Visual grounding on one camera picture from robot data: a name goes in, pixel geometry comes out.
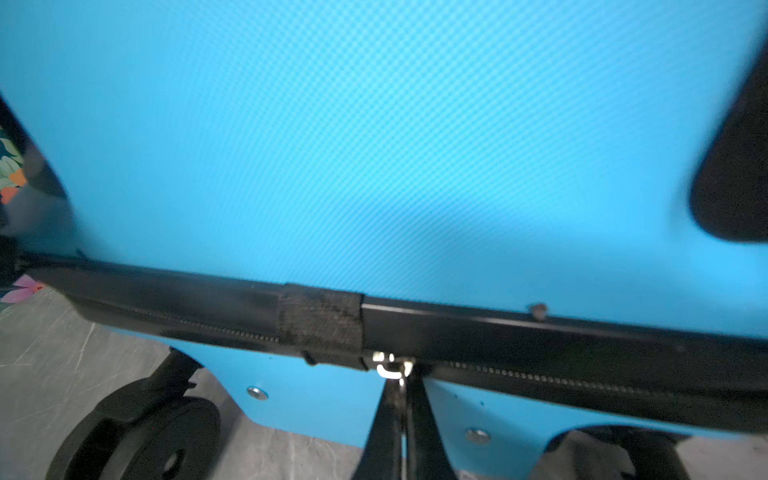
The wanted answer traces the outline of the blue suitcase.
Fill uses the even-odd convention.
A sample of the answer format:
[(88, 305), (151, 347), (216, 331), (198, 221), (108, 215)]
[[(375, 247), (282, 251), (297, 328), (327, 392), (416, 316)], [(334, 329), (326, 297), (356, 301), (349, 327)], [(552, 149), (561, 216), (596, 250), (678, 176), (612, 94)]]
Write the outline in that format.
[(200, 479), (220, 414), (456, 475), (767, 430), (763, 1), (5, 1), (1, 281), (160, 341), (52, 479)]

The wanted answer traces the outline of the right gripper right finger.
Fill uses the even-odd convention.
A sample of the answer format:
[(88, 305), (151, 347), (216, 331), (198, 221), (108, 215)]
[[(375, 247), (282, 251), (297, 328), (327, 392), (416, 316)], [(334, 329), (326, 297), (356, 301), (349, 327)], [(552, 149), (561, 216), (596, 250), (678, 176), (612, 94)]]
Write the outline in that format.
[(422, 378), (406, 382), (406, 472), (408, 479), (457, 480), (448, 459)]

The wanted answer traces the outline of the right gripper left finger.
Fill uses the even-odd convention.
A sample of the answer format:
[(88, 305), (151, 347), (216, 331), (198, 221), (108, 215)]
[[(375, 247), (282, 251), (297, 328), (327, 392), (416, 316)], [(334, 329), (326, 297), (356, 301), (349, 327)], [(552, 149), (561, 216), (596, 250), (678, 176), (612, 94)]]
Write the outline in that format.
[(403, 465), (404, 386), (386, 380), (353, 480), (396, 480)]

